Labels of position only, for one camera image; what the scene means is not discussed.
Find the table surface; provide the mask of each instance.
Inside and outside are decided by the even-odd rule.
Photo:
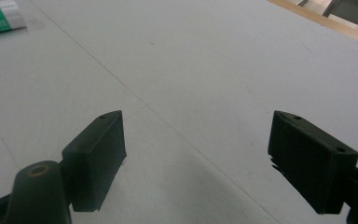
[[[0,34],[0,196],[122,110],[128,158],[81,223],[345,223],[272,169],[274,110],[358,150],[358,41],[260,0],[18,0]]]

